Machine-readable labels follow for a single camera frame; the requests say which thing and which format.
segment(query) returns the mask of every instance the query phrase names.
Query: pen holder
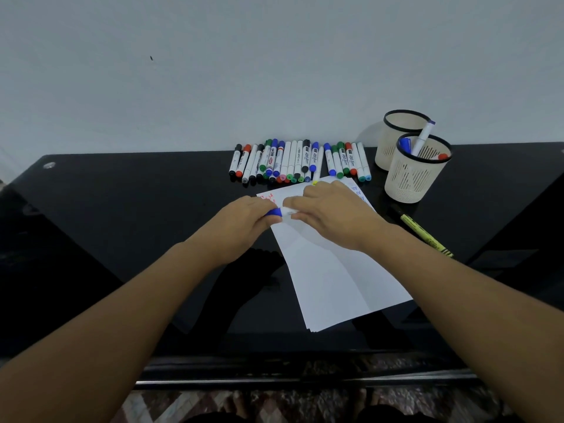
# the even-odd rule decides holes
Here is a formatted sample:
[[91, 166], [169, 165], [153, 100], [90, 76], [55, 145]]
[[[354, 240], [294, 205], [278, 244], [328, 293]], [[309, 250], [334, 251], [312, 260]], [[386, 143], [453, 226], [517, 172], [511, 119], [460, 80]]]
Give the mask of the pen holder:
[[385, 171], [390, 170], [395, 143], [403, 134], [419, 135], [430, 120], [425, 114], [412, 110], [392, 110], [384, 115], [384, 126], [378, 137], [374, 162]]
[[[384, 185], [386, 194], [401, 203], [416, 203], [423, 199], [433, 181], [452, 158], [450, 144], [434, 135], [429, 135], [419, 152], [419, 157], [407, 153], [399, 145], [401, 138], [408, 137], [413, 143], [418, 136], [419, 133], [412, 133], [398, 138], [390, 171], [386, 177]], [[431, 160], [441, 153], [445, 153], [448, 157], [442, 160]]]

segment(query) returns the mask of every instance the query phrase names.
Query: stack of paper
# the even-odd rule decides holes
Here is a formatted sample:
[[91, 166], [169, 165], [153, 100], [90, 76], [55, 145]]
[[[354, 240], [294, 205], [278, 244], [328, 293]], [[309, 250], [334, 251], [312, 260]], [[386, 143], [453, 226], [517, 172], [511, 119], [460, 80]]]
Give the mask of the stack of paper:
[[[335, 177], [321, 179], [334, 180], [339, 181]], [[340, 181], [370, 205], [353, 179]], [[307, 185], [295, 184], [257, 196], [281, 207], [286, 197], [301, 196]], [[321, 331], [411, 299], [405, 288], [372, 258], [324, 239], [304, 222], [284, 217], [282, 223], [271, 228], [286, 259], [309, 330]]]

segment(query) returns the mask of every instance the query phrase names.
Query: right hand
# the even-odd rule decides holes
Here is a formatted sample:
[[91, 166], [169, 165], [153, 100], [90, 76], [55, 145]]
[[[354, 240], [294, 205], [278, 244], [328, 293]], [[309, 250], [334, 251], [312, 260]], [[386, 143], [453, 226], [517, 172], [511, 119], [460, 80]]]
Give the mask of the right hand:
[[320, 181], [303, 189], [303, 197], [287, 197], [283, 205], [299, 212], [299, 219], [339, 246], [364, 251], [372, 235], [388, 224], [359, 196], [340, 181]]

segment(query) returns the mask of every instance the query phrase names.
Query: black table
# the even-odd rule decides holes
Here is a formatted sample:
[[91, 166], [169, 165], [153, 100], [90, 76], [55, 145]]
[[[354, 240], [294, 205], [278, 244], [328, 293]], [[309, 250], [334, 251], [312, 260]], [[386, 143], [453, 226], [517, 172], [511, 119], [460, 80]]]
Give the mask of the black table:
[[[454, 146], [452, 161], [424, 199], [402, 207], [456, 259], [466, 262], [563, 174], [563, 149], [561, 142]], [[370, 161], [375, 152], [367, 148]], [[283, 186], [233, 181], [227, 175], [231, 156], [231, 151], [51, 155], [10, 184], [0, 197], [21, 199], [28, 210], [37, 209], [52, 228], [70, 239], [65, 249], [73, 249], [68, 265], [74, 264], [74, 283], [66, 281], [63, 289], [81, 296], [81, 304], [73, 306], [72, 295], [60, 299], [57, 306], [73, 309], [47, 324], [50, 329], [114, 290], [118, 281], [128, 281], [230, 201]], [[385, 215], [391, 203], [384, 192], [387, 172], [373, 164], [372, 174], [371, 182], [359, 185]], [[278, 245], [269, 230], [253, 248], [277, 251]], [[49, 270], [48, 282], [56, 285], [56, 270]], [[182, 305], [173, 321], [175, 328], [167, 330], [157, 355], [198, 353], [182, 333], [193, 327], [218, 273], [211, 274]], [[417, 308], [413, 302], [310, 333], [286, 266], [254, 293], [238, 304], [240, 309], [212, 354], [449, 350], [431, 327], [404, 329], [400, 319]], [[49, 320], [46, 303], [40, 297], [28, 299], [35, 307], [24, 301], [4, 303], [16, 314], [25, 313], [25, 323], [2, 335], [0, 354], [16, 353], [45, 335], [45, 330], [35, 332], [32, 327], [38, 320]], [[34, 334], [19, 335], [23, 330]]]

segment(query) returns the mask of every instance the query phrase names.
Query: patterned floor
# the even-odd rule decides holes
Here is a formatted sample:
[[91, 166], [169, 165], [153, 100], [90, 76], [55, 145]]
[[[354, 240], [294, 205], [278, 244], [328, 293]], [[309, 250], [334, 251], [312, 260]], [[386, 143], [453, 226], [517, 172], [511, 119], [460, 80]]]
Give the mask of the patterned floor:
[[[390, 387], [376, 392], [381, 404], [393, 405], [404, 414], [422, 412], [446, 422], [483, 422], [511, 414], [484, 387]], [[232, 395], [230, 391], [134, 391], [111, 423], [179, 423], [220, 411]], [[250, 421], [258, 423], [350, 421], [346, 391], [253, 391], [245, 398]]]

